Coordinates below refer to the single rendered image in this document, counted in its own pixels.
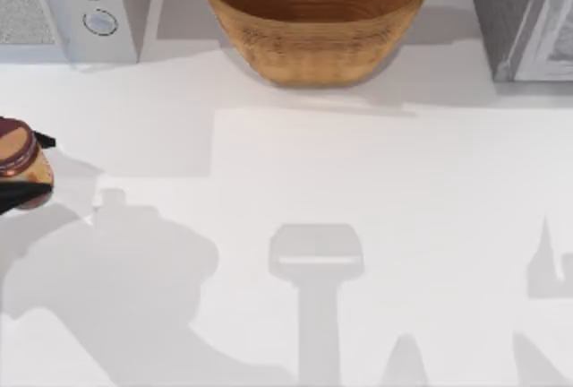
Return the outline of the brown woven basket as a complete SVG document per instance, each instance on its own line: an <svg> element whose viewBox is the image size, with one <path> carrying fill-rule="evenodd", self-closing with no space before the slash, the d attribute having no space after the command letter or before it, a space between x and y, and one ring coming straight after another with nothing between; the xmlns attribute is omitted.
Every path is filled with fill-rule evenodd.
<svg viewBox="0 0 573 387"><path fill-rule="evenodd" d="M247 64L289 87L339 87L369 77L423 1L208 0Z"/></svg>

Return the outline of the pale microwave oven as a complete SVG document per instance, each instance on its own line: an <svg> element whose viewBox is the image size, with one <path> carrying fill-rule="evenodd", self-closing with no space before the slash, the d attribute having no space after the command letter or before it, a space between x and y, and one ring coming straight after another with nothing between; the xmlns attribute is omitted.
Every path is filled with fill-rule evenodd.
<svg viewBox="0 0 573 387"><path fill-rule="evenodd" d="M151 0L53 0L68 39L69 65L115 65L138 62ZM85 13L103 9L118 21L117 31L108 37L90 33L82 22Z"/></svg>

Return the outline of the small microwave knob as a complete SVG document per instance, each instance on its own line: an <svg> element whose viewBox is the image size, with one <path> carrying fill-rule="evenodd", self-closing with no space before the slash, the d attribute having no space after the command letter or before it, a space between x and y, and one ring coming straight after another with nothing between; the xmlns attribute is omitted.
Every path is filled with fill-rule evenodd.
<svg viewBox="0 0 573 387"><path fill-rule="evenodd" d="M84 27L92 34L100 37L113 35L118 29L116 17L103 9L85 13L82 17Z"/></svg>

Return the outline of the microwave door with mesh window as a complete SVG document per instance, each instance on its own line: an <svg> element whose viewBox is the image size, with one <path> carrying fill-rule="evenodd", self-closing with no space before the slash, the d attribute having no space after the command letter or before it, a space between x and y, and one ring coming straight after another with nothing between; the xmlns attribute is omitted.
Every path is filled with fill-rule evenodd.
<svg viewBox="0 0 573 387"><path fill-rule="evenodd" d="M68 39L53 0L0 0L0 65L65 63Z"/></svg>

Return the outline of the brown round bread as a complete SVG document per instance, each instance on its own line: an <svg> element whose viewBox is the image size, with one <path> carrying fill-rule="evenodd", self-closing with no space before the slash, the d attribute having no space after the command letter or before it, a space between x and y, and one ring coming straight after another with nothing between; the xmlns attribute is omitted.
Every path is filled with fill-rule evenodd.
<svg viewBox="0 0 573 387"><path fill-rule="evenodd" d="M0 116L0 182L34 182L54 188L54 173L25 122Z"/></svg>

